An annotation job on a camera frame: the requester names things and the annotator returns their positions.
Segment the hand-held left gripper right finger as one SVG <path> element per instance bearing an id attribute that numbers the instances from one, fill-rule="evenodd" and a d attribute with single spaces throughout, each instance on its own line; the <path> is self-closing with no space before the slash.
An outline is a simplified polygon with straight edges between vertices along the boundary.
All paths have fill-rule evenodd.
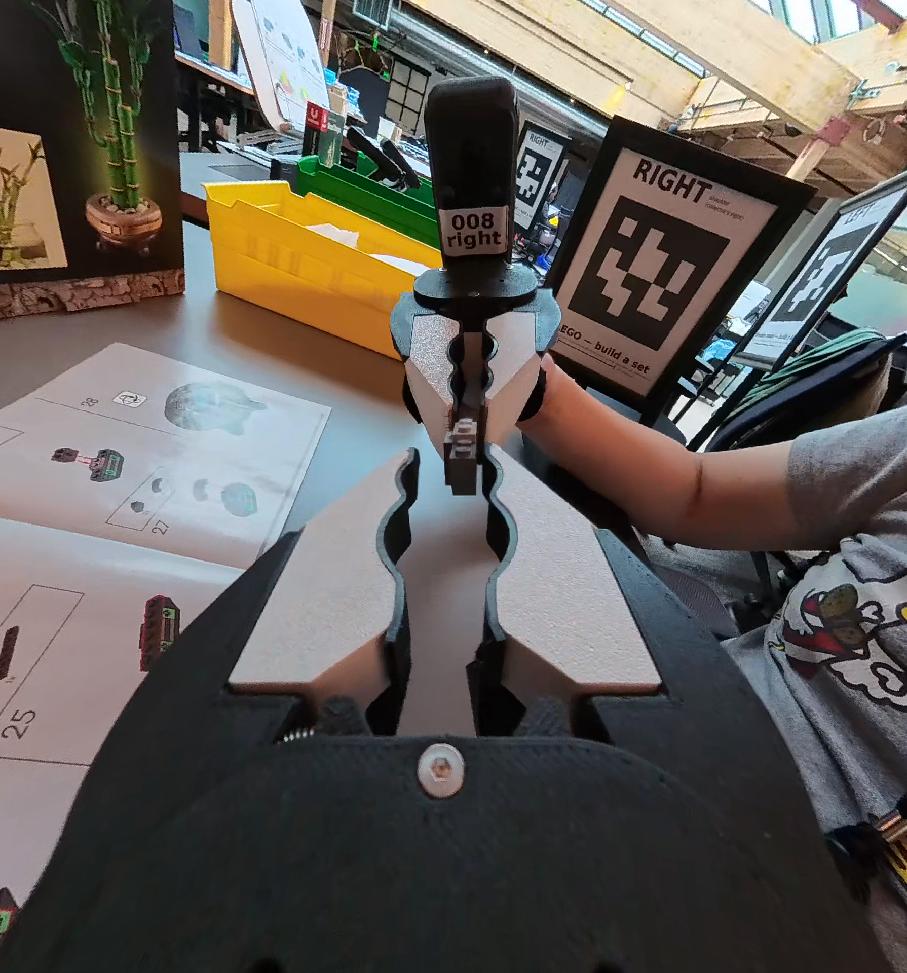
<path id="1" fill-rule="evenodd" d="M 612 535 L 494 444 L 483 490 L 497 564 L 467 668 L 477 735 L 512 735 L 541 699 L 569 718 L 589 699 L 657 697 L 662 678 L 604 549 Z"/>

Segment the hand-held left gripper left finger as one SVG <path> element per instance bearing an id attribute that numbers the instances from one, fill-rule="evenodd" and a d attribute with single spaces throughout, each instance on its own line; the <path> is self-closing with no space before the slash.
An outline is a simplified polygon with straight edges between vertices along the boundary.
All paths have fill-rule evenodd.
<path id="1" fill-rule="evenodd" d="M 421 459 L 375 469 L 298 535 L 229 677 L 229 688 L 292 695 L 315 712 L 350 698 L 376 735 L 396 733 L 411 673 L 398 561 L 411 543 Z"/>

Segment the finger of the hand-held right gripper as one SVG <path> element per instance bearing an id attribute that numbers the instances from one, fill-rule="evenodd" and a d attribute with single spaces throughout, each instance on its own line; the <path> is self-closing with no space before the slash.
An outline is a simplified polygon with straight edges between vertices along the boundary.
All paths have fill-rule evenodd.
<path id="1" fill-rule="evenodd" d="M 486 323 L 494 348 L 485 362 L 484 441 L 503 446 L 533 393 L 541 370 L 535 313 L 512 310 Z"/>
<path id="2" fill-rule="evenodd" d="M 404 402 L 424 426 L 442 460 L 447 459 L 447 434 L 457 421 L 458 399 L 451 383 L 456 366 L 450 344 L 460 324 L 436 313 L 418 313 L 411 321 L 410 353 L 404 363 Z"/>

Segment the dark grey brick assembly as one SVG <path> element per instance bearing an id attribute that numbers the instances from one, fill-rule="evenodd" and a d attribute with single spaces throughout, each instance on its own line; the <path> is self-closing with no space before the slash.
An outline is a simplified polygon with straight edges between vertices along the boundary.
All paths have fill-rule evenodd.
<path id="1" fill-rule="evenodd" d="M 484 417 L 475 414 L 455 420 L 445 436 L 445 484 L 456 496 L 474 496 L 484 461 Z"/>

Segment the person's right forearm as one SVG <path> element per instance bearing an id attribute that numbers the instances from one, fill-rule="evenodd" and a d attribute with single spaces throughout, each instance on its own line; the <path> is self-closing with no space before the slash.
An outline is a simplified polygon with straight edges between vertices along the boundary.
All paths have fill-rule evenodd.
<path id="1" fill-rule="evenodd" d="M 791 444 L 692 453 L 596 401 L 549 354 L 541 373 L 542 404 L 520 430 L 635 528 L 708 550 L 817 547 L 792 510 Z"/>

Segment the framed marker sign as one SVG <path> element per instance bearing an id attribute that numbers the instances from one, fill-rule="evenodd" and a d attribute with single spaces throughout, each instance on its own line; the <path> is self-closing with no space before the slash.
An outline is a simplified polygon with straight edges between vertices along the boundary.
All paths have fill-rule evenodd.
<path id="1" fill-rule="evenodd" d="M 770 299 L 761 319 L 726 360 L 750 372 L 691 440 L 692 451 L 710 438 L 765 373 L 783 366 L 800 347 L 906 206 L 907 169 L 841 202 Z"/>
<path id="2" fill-rule="evenodd" d="M 653 425 L 814 188 L 621 117 L 546 278 L 553 354 Z"/>
<path id="3" fill-rule="evenodd" d="M 530 119 L 520 129 L 516 166 L 514 233 L 527 237 L 569 152 L 571 139 Z"/>

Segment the spare black gripper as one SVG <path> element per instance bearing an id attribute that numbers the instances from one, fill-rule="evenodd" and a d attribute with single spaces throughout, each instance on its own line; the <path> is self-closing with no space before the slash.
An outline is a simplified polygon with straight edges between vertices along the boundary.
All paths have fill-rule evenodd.
<path id="1" fill-rule="evenodd" d="M 385 139 L 379 145 L 371 141 L 359 128 L 349 126 L 346 129 L 346 141 L 355 151 L 365 156 L 374 165 L 368 177 L 374 182 L 390 183 L 399 192 L 408 189 L 419 189 L 423 181 L 411 167 L 406 157 L 396 145 Z"/>

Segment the green plastic bin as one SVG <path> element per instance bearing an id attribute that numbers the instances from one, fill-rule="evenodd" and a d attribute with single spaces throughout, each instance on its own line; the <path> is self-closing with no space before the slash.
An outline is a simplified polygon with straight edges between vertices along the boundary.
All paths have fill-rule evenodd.
<path id="1" fill-rule="evenodd" d="M 433 187 L 423 179 L 418 188 L 400 192 L 371 178 L 371 170 L 325 166 L 317 156 L 303 157 L 294 167 L 295 191 L 331 201 L 435 249 L 440 248 Z"/>

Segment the yellow bin with white paper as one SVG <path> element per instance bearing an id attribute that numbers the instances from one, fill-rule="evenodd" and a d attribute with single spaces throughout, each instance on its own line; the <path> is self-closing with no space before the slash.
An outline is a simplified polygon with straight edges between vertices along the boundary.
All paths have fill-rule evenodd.
<path id="1" fill-rule="evenodd" d="M 390 314 L 414 277 L 376 261 L 390 254 L 439 267 L 442 255 L 283 181 L 204 183 L 218 290 L 398 359 Z M 351 249 L 306 229 L 330 223 L 359 233 Z"/>

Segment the dark set box red logo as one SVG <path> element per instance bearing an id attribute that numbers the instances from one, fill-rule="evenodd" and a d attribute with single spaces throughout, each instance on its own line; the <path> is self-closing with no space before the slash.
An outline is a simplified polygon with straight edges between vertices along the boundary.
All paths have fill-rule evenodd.
<path id="1" fill-rule="evenodd" d="M 325 167 L 334 167 L 341 158 L 346 116 L 309 101 L 301 155 L 314 157 Z"/>

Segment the small wooden document stand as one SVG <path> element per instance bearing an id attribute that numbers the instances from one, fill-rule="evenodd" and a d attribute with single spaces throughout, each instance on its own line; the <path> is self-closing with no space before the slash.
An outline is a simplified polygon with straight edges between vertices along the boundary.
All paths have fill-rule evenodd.
<path id="1" fill-rule="evenodd" d="M 258 106 L 278 132 L 302 135 L 309 103 L 328 108 L 324 67 L 300 1 L 231 1 Z"/>

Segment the instruction booklet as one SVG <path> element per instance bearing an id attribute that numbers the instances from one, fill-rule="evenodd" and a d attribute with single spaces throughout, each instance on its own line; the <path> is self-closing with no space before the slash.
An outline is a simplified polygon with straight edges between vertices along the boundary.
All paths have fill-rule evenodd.
<path id="1" fill-rule="evenodd" d="M 0 409 L 0 910 L 152 664 L 277 540 L 330 411 L 122 344 Z"/>

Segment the black office chair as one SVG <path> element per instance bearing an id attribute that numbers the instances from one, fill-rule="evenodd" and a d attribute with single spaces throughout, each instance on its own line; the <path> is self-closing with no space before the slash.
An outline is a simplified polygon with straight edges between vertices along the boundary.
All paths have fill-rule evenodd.
<path id="1" fill-rule="evenodd" d="M 869 328 L 790 358 L 760 380 L 710 436 L 707 454 L 794 440 L 821 426 L 837 409 L 887 371 L 907 333 L 887 336 Z"/>

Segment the black bamboo set box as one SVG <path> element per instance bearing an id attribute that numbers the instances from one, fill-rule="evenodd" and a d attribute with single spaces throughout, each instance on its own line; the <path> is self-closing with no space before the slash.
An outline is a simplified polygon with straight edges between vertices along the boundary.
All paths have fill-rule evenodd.
<path id="1" fill-rule="evenodd" d="M 0 1 L 0 320 L 184 292 L 172 3 Z"/>

